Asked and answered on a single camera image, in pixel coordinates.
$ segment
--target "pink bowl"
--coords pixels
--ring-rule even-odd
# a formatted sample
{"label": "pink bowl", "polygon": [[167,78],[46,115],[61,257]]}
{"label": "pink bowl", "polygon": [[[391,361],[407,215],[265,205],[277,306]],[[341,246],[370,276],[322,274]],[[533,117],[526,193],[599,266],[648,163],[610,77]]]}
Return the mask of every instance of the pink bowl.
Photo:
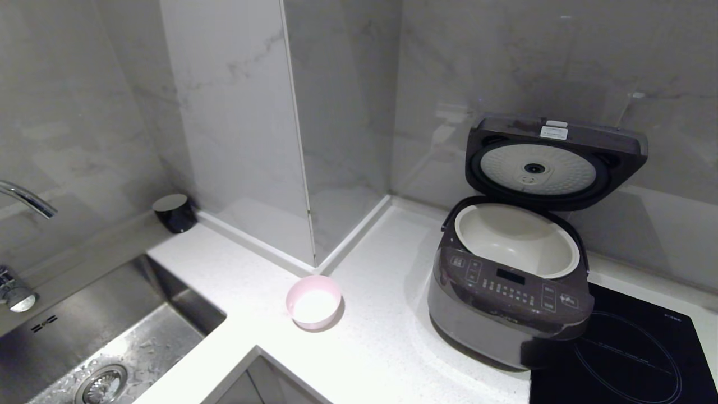
{"label": "pink bowl", "polygon": [[311,275],[289,289],[286,310],[298,326],[316,330],[332,322],[341,301],[336,282],[324,275]]}

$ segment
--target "rice cooker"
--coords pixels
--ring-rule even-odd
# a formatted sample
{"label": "rice cooker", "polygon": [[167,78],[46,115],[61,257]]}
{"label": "rice cooker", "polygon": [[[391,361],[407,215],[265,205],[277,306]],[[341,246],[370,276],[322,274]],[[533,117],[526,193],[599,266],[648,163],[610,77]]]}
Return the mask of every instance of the rice cooker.
{"label": "rice cooker", "polygon": [[549,211],[588,208],[647,159],[639,133],[485,116],[469,133],[465,166],[483,196],[451,210],[434,259],[437,330],[511,368],[549,367],[583,334],[594,303],[581,237]]}

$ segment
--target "induction cooktop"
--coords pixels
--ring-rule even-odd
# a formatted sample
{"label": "induction cooktop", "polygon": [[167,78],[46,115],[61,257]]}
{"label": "induction cooktop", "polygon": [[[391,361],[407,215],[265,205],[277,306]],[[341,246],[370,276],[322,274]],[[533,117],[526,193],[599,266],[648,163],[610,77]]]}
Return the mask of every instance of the induction cooktop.
{"label": "induction cooktop", "polygon": [[589,284],[586,333],[557,366],[531,373],[531,404],[716,404],[690,317]]}

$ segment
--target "faucet spout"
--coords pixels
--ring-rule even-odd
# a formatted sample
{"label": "faucet spout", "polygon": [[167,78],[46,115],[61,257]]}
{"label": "faucet spout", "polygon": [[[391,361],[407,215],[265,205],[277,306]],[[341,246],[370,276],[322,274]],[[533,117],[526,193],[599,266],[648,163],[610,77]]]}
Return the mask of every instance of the faucet spout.
{"label": "faucet spout", "polygon": [[55,209],[55,207],[20,185],[0,180],[0,193],[9,195],[25,205],[28,205],[46,219],[49,219],[57,214],[57,209]]}

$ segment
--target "faucet handle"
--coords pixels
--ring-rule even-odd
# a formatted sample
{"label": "faucet handle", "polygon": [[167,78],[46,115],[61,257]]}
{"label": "faucet handle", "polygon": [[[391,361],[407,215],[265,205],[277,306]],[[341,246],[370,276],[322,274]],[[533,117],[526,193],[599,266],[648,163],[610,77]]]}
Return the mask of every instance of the faucet handle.
{"label": "faucet handle", "polygon": [[7,265],[0,265],[0,304],[10,311],[27,311],[35,305],[37,294],[28,288]]}
{"label": "faucet handle", "polygon": [[0,288],[13,281],[15,281],[15,277],[10,274],[10,267],[0,265]]}

